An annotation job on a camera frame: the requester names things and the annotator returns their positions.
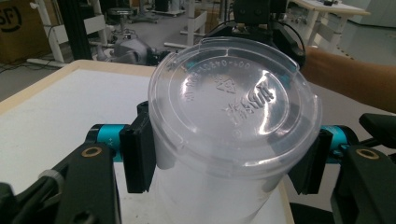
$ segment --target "cardboard box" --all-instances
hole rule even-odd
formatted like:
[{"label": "cardboard box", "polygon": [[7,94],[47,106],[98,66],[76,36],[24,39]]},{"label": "cardboard box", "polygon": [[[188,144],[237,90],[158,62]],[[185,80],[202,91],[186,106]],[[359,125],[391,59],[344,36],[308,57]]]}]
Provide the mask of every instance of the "cardboard box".
[{"label": "cardboard box", "polygon": [[0,3],[0,63],[24,63],[50,53],[50,44],[34,0]]},{"label": "cardboard box", "polygon": [[[206,9],[206,23],[205,23],[205,33],[209,33],[213,28],[219,25],[219,9],[218,8],[207,8]],[[194,11],[195,18],[201,15],[201,9],[196,8]]]}]

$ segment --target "black cable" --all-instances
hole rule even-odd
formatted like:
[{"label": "black cable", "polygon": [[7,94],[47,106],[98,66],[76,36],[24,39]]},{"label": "black cable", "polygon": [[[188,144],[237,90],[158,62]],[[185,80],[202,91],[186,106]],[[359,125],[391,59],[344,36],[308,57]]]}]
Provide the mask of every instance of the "black cable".
[{"label": "black cable", "polygon": [[45,178],[46,181],[44,185],[21,208],[21,211],[12,220],[12,224],[28,223],[32,215],[39,208],[40,203],[45,201],[46,197],[57,188],[54,179],[50,177]]},{"label": "black cable", "polygon": [[53,60],[49,60],[46,64],[43,64],[43,65],[36,65],[36,64],[33,65],[33,64],[29,64],[29,63],[28,64],[23,63],[23,64],[20,64],[20,65],[14,65],[14,66],[11,66],[11,67],[7,67],[6,65],[3,65],[3,66],[1,66],[1,69],[3,69],[3,70],[0,71],[0,74],[2,74],[3,72],[6,72],[6,71],[10,71],[10,70],[14,70],[14,69],[20,68],[20,67],[25,67],[25,68],[28,68],[28,69],[31,69],[31,70],[35,70],[35,71],[41,70],[41,69],[58,70],[59,68],[54,68],[54,67],[49,65],[51,62],[53,62]]},{"label": "black cable", "polygon": [[37,179],[37,181],[33,185],[31,185],[28,189],[18,194],[16,196],[18,204],[20,206],[26,204],[29,198],[32,197],[32,195],[34,195],[45,184],[46,180],[47,179],[45,177],[41,177]]},{"label": "black cable", "polygon": [[293,27],[291,27],[289,24],[287,24],[287,23],[285,23],[283,21],[276,21],[276,22],[281,24],[281,25],[285,25],[285,26],[289,27],[297,35],[297,37],[299,38],[299,40],[301,42],[301,47],[303,48],[303,51],[305,52],[305,44],[304,44],[304,41],[301,38],[300,34]]},{"label": "black cable", "polygon": [[50,31],[52,30],[53,27],[55,27],[55,26],[51,26],[51,27],[49,28],[49,33],[47,34],[47,39],[50,39]]}]

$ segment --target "robotic arm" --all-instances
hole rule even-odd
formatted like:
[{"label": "robotic arm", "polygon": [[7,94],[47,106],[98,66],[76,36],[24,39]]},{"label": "robotic arm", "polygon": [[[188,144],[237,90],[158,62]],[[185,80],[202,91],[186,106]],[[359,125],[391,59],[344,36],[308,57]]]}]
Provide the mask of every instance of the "robotic arm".
[{"label": "robotic arm", "polygon": [[131,125],[94,125],[81,146],[24,192],[14,195],[0,183],[0,223],[121,223],[113,160],[123,161],[129,193],[149,191],[156,165],[148,104],[137,113]]},{"label": "robotic arm", "polygon": [[396,148],[396,117],[364,114],[360,124],[373,138],[359,141],[346,126],[323,126],[289,177],[298,193],[317,194],[325,163],[340,163],[331,198],[335,223],[395,223],[396,154],[373,147]]},{"label": "robotic arm", "polygon": [[286,23],[279,20],[286,12],[287,0],[235,0],[234,21],[225,22],[205,37],[235,36],[261,42],[291,57],[300,66],[304,65],[305,52],[285,30]]}]

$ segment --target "white tabletop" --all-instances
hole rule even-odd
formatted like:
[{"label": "white tabletop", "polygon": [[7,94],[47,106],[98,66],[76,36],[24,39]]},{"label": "white tabletop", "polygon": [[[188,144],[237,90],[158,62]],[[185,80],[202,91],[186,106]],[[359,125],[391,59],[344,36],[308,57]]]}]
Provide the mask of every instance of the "white tabletop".
[{"label": "white tabletop", "polygon": [[[130,124],[154,68],[77,61],[0,103],[0,181],[20,193],[84,142],[96,123]],[[150,193],[128,194],[115,163],[123,223],[157,223]],[[283,184],[254,223],[293,223]]]},{"label": "white tabletop", "polygon": [[351,15],[362,15],[367,16],[370,15],[370,12],[365,11],[364,9],[358,7],[351,7],[345,4],[332,4],[330,7],[324,6],[322,2],[317,0],[291,0],[301,7],[305,7],[309,10],[314,11],[322,11],[322,12],[331,12],[331,13],[340,13],[340,14],[351,14]]}]

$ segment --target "human arm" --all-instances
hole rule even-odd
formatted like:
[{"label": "human arm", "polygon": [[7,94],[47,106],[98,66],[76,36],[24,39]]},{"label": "human arm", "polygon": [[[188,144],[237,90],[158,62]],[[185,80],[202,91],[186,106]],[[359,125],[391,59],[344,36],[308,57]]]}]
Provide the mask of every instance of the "human arm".
[{"label": "human arm", "polygon": [[301,72],[323,88],[396,113],[396,66],[349,60],[308,47]]}]

